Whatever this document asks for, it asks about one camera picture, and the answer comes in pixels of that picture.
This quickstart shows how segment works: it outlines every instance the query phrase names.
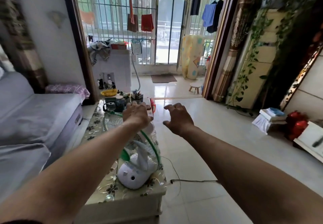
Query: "yellow basket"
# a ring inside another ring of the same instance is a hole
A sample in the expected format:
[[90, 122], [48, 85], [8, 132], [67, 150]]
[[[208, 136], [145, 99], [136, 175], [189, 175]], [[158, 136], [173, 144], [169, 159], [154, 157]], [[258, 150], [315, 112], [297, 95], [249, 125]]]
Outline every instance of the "yellow basket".
[[104, 90], [104, 91], [101, 92], [101, 95], [102, 96], [107, 96], [107, 97], [114, 96], [114, 95], [117, 94], [117, 91], [118, 91], [117, 89]]

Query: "hand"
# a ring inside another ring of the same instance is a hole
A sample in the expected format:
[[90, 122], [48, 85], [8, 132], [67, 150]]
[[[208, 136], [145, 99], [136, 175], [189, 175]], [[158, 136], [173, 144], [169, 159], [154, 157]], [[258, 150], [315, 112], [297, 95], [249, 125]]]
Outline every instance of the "hand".
[[190, 114], [186, 111], [185, 106], [180, 103], [175, 105], [167, 105], [164, 107], [171, 115], [171, 121], [165, 120], [163, 124], [171, 130], [172, 133], [183, 136], [185, 132], [194, 126], [194, 122]]
[[128, 103], [127, 109], [123, 111], [122, 116], [123, 121], [136, 124], [139, 130], [147, 127], [149, 122], [154, 119], [148, 116], [145, 103], [138, 105], [136, 102]]

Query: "patterned curtain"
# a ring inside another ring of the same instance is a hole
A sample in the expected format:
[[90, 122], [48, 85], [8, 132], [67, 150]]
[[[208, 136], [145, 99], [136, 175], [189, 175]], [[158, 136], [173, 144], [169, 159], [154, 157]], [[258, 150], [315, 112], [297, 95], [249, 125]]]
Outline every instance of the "patterned curtain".
[[233, 69], [236, 64], [238, 52], [244, 44], [246, 32], [248, 31], [248, 27], [250, 26], [257, 9], [257, 2], [258, 0], [239, 0], [237, 6], [238, 12], [231, 36], [228, 57], [225, 61], [223, 70], [213, 94], [213, 99], [216, 102], [222, 102], [226, 95], [232, 74], [234, 72]]
[[18, 60], [10, 60], [16, 71], [22, 73], [36, 93], [43, 93], [48, 84], [43, 64], [30, 38], [19, 0], [0, 0], [0, 21], [15, 43]]

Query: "doormat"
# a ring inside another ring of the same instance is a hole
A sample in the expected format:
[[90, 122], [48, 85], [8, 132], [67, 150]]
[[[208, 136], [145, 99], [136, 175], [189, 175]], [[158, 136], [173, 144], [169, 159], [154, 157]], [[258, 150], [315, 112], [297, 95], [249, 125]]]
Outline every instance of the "doormat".
[[151, 75], [151, 80], [153, 83], [169, 83], [177, 81], [174, 75]]

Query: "sofa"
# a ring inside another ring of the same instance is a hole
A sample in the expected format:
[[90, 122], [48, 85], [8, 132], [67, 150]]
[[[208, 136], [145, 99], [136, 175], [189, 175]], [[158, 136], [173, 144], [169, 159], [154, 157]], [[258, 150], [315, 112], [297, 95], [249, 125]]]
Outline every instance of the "sofa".
[[[8, 195], [63, 155], [83, 119], [81, 103], [78, 94], [35, 94], [18, 72], [1, 77], [0, 202], [3, 191]], [[14, 187], [5, 186], [10, 179]]]

